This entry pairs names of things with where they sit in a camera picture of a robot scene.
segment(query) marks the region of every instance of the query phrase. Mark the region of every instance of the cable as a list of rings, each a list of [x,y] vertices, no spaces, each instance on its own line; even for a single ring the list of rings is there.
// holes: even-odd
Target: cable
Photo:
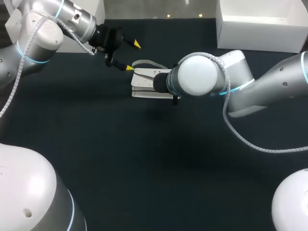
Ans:
[[[4,113],[6,112],[6,110],[8,109],[8,107],[10,106],[12,100],[13,100],[13,97],[16,93],[16,90],[17,90],[17,87],[18,87],[18,84],[19,84],[19,80],[20,80],[20,77],[21,77],[21,74],[23,72],[23,69],[24,69],[24,65],[25,65],[25,60],[26,60],[26,57],[27,57],[27,54],[28,54],[28,51],[30,49],[30,46],[31,46],[31,43],[33,42],[34,40],[34,37],[35,35],[37,34],[38,30],[40,29],[40,27],[43,25],[43,23],[48,20],[48,19],[51,19],[53,21],[56,21],[58,22],[61,27],[66,30],[68,32],[68,34],[82,47],[82,49],[84,49],[88,54],[90,55],[95,55],[92,51],[90,51],[88,48],[86,48],[81,42],[80,40],[76,37],[76,35],[71,32],[67,26],[58,18],[55,18],[54,16],[51,16],[51,15],[45,15],[43,16],[39,21],[38,23],[36,24],[36,27],[35,29],[33,30],[29,40],[28,40],[28,43],[26,44],[26,48],[25,48],[25,51],[24,51],[24,54],[21,58],[21,61],[20,61],[20,64],[19,64],[19,67],[18,67],[18,72],[17,72],[17,75],[16,75],[16,80],[14,82],[14,85],[13,85],[13,89],[11,91],[11,94],[7,100],[7,102],[5,103],[3,109],[0,111],[0,118],[4,115]]]
[[[217,63],[220,66],[221,70],[223,71],[223,73],[225,75],[225,81],[227,82],[227,95],[226,95],[225,103],[223,105],[222,114],[223,114],[223,118],[224,118],[225,123],[230,128],[230,130],[236,135],[237,138],[239,138],[242,142],[244,142],[249,147],[256,149],[260,152],[264,152],[264,153],[282,154],[282,153],[297,153],[297,152],[302,152],[302,151],[308,151],[308,146],[301,147],[301,148],[278,149],[278,150],[261,148],[261,147],[258,147],[256,145],[252,144],[251,142],[246,140],[243,136],[241,136],[235,130],[235,128],[232,126],[232,124],[230,123],[228,116],[227,116],[227,108],[228,108],[228,103],[229,103],[230,94],[231,94],[231,82],[230,82],[230,77],[228,76],[226,69],[224,67],[224,64],[222,63],[222,61],[218,57],[213,56],[213,55],[208,54],[208,53],[204,53],[204,52],[196,52],[196,53],[189,54],[189,55],[185,56],[184,58],[182,58],[179,61],[179,64],[181,64],[184,60],[186,60],[186,59],[188,59],[192,56],[195,56],[195,55],[201,55],[201,56],[204,56],[206,58],[209,58],[210,60]]]

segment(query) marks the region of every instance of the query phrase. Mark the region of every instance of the yellow fingertip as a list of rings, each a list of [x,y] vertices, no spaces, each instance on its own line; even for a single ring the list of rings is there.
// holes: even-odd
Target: yellow fingertip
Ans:
[[[134,69],[133,67],[127,65],[126,70],[127,70],[127,71],[133,71],[133,70],[135,70],[135,69]]]
[[[138,48],[141,49],[141,46],[139,45],[139,43],[137,42],[137,40],[135,40],[134,45],[135,45],[136,47],[138,47]]]

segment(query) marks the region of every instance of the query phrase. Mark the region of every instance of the cardboard box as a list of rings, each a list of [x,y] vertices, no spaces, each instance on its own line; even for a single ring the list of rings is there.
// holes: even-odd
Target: cardboard box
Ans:
[[[96,24],[100,25],[105,22],[105,7],[103,0],[91,0],[89,4],[86,0],[71,0],[73,3],[84,9],[85,11],[91,13],[96,18]],[[22,15],[18,9],[14,10],[10,1],[6,0],[7,9],[11,15],[10,19],[5,24],[6,30],[10,36],[12,43],[17,42],[19,39],[19,34],[21,30]],[[88,49],[92,49],[89,43],[85,46]],[[85,53],[85,51],[71,38],[64,36],[63,44],[57,52],[63,53]]]
[[[300,53],[308,35],[301,0],[218,0],[218,48]]]

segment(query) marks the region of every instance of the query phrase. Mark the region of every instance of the black tabletop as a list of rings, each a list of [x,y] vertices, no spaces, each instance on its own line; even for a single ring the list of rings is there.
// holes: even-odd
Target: black tabletop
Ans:
[[[130,64],[170,68],[183,56],[216,56],[214,19],[107,21],[136,37],[122,46]],[[244,51],[255,78],[288,53]],[[308,167],[308,153],[265,154],[241,143],[222,118],[223,100],[131,97],[132,72],[103,57],[56,54],[21,81],[2,143],[41,153],[82,209],[89,231],[274,231],[271,201],[279,183]],[[308,100],[293,99],[231,119],[264,148],[308,145]]]

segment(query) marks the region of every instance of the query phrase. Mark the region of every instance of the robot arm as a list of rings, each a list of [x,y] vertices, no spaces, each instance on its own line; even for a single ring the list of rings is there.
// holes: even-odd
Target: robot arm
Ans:
[[[54,16],[61,20],[81,43],[89,42],[94,48],[106,54],[106,65],[120,70],[129,66],[114,59],[114,53],[123,41],[140,48],[138,42],[124,35],[121,30],[96,25],[93,15],[81,9],[69,0],[13,0],[13,6],[23,16],[19,40],[10,47],[0,50],[0,89],[9,85],[16,77],[18,66],[25,52],[29,38],[44,16]],[[66,30],[61,30],[53,20],[46,20],[35,35],[23,68],[23,76],[39,72],[53,57],[63,42],[63,34],[71,37]]]
[[[231,82],[228,103],[231,117],[246,116],[277,101],[308,95],[308,57],[305,52],[278,63],[256,81],[241,51],[231,51],[219,59]],[[227,94],[221,68],[198,54],[185,59],[168,75],[157,75],[154,87],[158,92],[170,92],[179,97],[202,96],[210,92]]]

